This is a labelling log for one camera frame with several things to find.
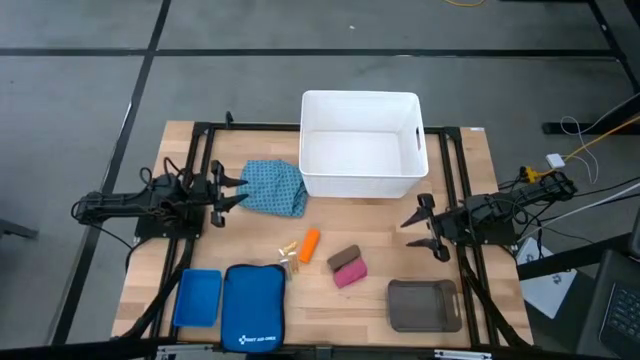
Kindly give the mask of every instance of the wooden tabletop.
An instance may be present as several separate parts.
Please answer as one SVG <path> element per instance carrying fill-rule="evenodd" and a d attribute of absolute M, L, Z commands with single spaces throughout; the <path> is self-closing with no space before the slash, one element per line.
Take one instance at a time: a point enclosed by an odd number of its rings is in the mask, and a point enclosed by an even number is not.
<path fill-rule="evenodd" d="M 184 164 L 193 122 L 167 123 L 154 176 L 162 172 L 161 161 L 170 157 Z M 465 158 L 474 194 L 497 191 L 491 155 L 484 130 L 461 129 Z M 235 207 L 226 215 L 226 227 L 218 229 L 205 220 L 205 229 L 197 240 L 192 268 L 218 269 L 238 263 L 266 265 L 277 263 L 278 248 L 304 239 L 310 227 L 321 231 L 320 242 L 310 264 L 300 264 L 300 273 L 287 283 L 285 295 L 285 344 L 334 344 L 358 346 L 469 347 L 469 335 L 461 293 L 460 274 L 455 256 L 446 263 L 436 260 L 424 248 L 408 248 L 409 241 L 423 238 L 427 229 L 416 224 L 401 229 L 416 209 L 416 195 L 432 193 L 435 212 L 445 211 L 447 189 L 444 180 L 438 137 L 426 135 L 429 174 L 401 199 L 334 199 L 310 197 L 304 217 L 289 219 L 259 214 Z M 298 163 L 298 132 L 216 131 L 212 159 L 225 166 L 229 176 L 240 177 L 247 160 L 282 159 Z M 455 151 L 449 144 L 456 182 L 461 197 Z M 196 157 L 199 166 L 202 149 Z M 232 195 L 235 190 L 226 190 Z M 131 257 L 113 335 L 128 330 L 158 291 L 167 250 L 166 239 L 153 239 L 140 246 Z M 332 280 L 326 260 L 349 245 L 357 244 L 369 274 L 343 289 Z M 451 254 L 455 250 L 446 242 Z M 491 295 L 507 321 L 525 340 L 533 343 L 515 262 L 497 246 L 484 246 L 484 257 Z M 442 280 L 456 283 L 463 327 L 456 333 L 398 333 L 387 319 L 386 290 L 389 281 Z M 168 334 L 175 290 L 167 301 L 161 334 Z M 482 306 L 475 301 L 481 339 L 487 342 Z M 218 342 L 220 314 L 213 328 L 181 328 L 180 341 Z"/>

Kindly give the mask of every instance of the pink sponge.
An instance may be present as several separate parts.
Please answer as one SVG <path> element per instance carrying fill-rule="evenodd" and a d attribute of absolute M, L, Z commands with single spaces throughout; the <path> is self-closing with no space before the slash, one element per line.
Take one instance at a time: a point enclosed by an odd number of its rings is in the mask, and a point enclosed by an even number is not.
<path fill-rule="evenodd" d="M 361 257 L 340 268 L 333 274 L 333 281 L 339 289 L 367 276 L 367 265 Z"/>

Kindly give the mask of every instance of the white plug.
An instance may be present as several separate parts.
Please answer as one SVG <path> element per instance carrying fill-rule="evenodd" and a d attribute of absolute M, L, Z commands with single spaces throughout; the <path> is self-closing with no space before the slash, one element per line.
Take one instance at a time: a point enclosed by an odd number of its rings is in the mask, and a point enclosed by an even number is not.
<path fill-rule="evenodd" d="M 564 167 L 564 160 L 559 154 L 549 154 L 546 156 L 549 167 L 553 170 L 561 169 Z"/>

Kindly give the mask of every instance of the blue patterned cloth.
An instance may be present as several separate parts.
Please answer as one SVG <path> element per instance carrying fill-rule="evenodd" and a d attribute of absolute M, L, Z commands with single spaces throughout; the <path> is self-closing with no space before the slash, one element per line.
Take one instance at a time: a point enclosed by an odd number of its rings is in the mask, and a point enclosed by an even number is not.
<path fill-rule="evenodd" d="M 240 178 L 249 182 L 238 187 L 238 195 L 249 194 L 240 206 L 279 216 L 304 215 L 309 195 L 296 166 L 282 160 L 249 160 Z"/>

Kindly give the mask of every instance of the white plastic bin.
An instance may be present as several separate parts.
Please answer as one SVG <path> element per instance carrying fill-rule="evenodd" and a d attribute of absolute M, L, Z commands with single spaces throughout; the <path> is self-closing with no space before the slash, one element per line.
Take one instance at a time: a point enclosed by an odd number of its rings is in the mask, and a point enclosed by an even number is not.
<path fill-rule="evenodd" d="M 300 124 L 311 196 L 400 198 L 429 172 L 413 93 L 307 91 Z"/>

